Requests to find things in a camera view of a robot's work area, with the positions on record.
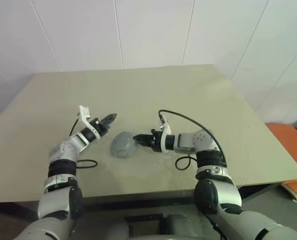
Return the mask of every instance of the black cable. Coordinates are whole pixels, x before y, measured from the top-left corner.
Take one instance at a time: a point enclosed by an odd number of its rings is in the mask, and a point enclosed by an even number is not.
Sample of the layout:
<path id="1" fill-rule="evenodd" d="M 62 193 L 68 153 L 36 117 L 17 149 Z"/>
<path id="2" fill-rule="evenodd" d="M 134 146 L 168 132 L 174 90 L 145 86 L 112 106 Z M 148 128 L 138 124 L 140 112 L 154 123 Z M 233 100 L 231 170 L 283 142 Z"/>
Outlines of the black cable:
<path id="1" fill-rule="evenodd" d="M 76 120 L 75 120 L 75 122 L 74 122 L 72 128 L 71 128 L 70 131 L 69 131 L 69 135 L 68 135 L 68 136 L 71 136 L 71 135 L 72 135 L 75 126 L 78 124 L 78 121 L 79 121 L 79 119 L 76 119 Z"/>
<path id="2" fill-rule="evenodd" d="M 222 154 L 222 158 L 223 158 L 224 162 L 226 163 L 227 160 L 226 160 L 226 158 L 225 158 L 223 149 L 222 149 L 222 147 L 221 147 L 219 141 L 216 139 L 216 137 L 215 137 L 215 136 L 214 136 L 214 135 L 213 135 L 213 134 L 206 128 L 206 127 L 204 127 L 202 124 L 200 124 L 199 122 L 193 120 L 192 118 L 190 118 L 190 117 L 188 117 L 188 116 L 185 116 L 185 115 L 183 115 L 183 114 L 181 114 L 181 113 L 178 113 L 178 112 L 175 112 L 175 111 L 166 110 L 166 109 L 161 109 L 161 110 L 158 111 L 158 117 L 161 119 L 162 122 L 164 122 L 164 120 L 163 120 L 163 118 L 162 118 L 161 113 L 169 113 L 169 114 L 173 114 L 173 115 L 180 116 L 180 117 L 182 117 L 182 118 L 184 118 L 184 119 L 186 119 L 186 120 L 189 120 L 191 123 L 196 124 L 196 125 L 199 126 L 201 129 L 203 129 L 205 132 L 207 132 L 207 133 L 211 136 L 211 138 L 214 140 L 214 142 L 217 144 L 218 149 L 219 149 L 220 153 Z M 178 163 L 179 163 L 179 161 L 182 160 L 182 159 L 188 159 L 188 164 L 187 164 L 187 166 L 184 167 L 184 168 L 179 168 L 179 167 L 178 167 Z M 190 166 L 190 164 L 191 164 L 191 159 L 193 159 L 193 160 L 196 161 L 196 159 L 193 158 L 193 157 L 191 157 L 190 155 L 179 157 L 179 158 L 175 161 L 175 167 L 176 167 L 176 169 L 178 169 L 178 170 L 180 170 L 180 171 L 184 171 L 184 170 L 188 169 L 189 166 Z"/>
<path id="3" fill-rule="evenodd" d="M 75 126 L 78 124 L 78 121 L 79 121 L 79 119 L 76 119 L 76 121 L 74 122 L 71 130 L 69 131 L 69 135 L 68 136 L 71 136 L 72 135 Z M 93 165 L 89 165 L 89 166 L 77 166 L 76 169 L 91 169 L 91 168 L 95 168 L 97 165 L 99 165 L 99 163 L 97 161 L 92 160 L 92 159 L 82 159 L 82 160 L 78 160 L 77 162 L 78 163 L 80 163 L 80 162 L 91 162 L 91 163 L 94 163 L 94 164 Z"/>
<path id="4" fill-rule="evenodd" d="M 91 159 L 83 159 L 83 160 L 78 160 L 78 163 L 80 162 L 91 162 L 94 163 L 93 165 L 89 165 L 89 166 L 77 166 L 76 169 L 91 169 L 91 168 L 95 168 L 98 164 L 97 161 L 95 160 L 91 160 Z"/>

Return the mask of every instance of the table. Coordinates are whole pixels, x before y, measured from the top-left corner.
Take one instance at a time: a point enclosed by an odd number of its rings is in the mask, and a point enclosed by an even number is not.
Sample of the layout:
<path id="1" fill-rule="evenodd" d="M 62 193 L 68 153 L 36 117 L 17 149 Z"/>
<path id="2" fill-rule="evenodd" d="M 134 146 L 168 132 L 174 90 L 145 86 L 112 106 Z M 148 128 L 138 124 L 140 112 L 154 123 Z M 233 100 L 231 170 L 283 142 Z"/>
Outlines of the table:
<path id="1" fill-rule="evenodd" d="M 237 185 L 297 179 L 296 162 L 213 65 L 40 73 L 0 115 L 0 202 L 40 199 L 48 153 L 68 136 L 79 105 L 88 106 L 93 118 L 117 113 L 109 133 L 81 156 L 98 161 L 96 168 L 78 170 L 84 197 L 195 187 L 195 164 L 176 170 L 179 155 L 173 152 L 139 147 L 128 159 L 110 155 L 117 134 L 157 129 L 159 109 L 182 113 L 210 129 Z M 197 130 L 185 119 L 166 117 L 174 134 Z"/>

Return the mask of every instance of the gray disc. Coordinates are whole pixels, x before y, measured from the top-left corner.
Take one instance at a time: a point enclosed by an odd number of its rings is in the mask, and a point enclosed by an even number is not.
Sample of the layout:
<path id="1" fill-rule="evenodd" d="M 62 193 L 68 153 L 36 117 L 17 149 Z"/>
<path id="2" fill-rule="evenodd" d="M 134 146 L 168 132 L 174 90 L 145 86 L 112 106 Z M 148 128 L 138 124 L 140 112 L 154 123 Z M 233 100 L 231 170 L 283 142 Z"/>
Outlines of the gray disc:
<path id="1" fill-rule="evenodd" d="M 133 155 L 137 149 L 137 143 L 133 136 L 128 131 L 116 135 L 110 144 L 110 153 L 119 159 L 127 159 Z"/>

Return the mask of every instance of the gray floor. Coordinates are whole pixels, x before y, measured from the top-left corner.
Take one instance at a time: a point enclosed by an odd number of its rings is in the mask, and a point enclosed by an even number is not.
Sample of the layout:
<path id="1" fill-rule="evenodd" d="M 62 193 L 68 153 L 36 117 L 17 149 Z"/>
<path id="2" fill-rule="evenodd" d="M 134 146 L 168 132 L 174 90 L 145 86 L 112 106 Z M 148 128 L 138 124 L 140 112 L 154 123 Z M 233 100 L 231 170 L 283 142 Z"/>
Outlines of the gray floor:
<path id="1" fill-rule="evenodd" d="M 297 203 L 281 189 L 272 189 L 243 204 L 245 210 L 257 211 L 274 219 L 278 223 L 297 230 Z M 198 213 L 194 205 L 175 205 L 159 208 L 141 208 L 132 210 L 101 211 L 85 213 L 77 222 L 72 240 L 104 240 L 113 223 L 119 222 L 124 216 L 147 214 L 182 214 L 191 222 L 195 231 L 202 237 L 220 239 L 208 220 Z M 28 223 L 0 215 L 0 240 L 16 237 Z M 157 222 L 137 223 L 134 228 L 136 235 L 155 234 Z"/>

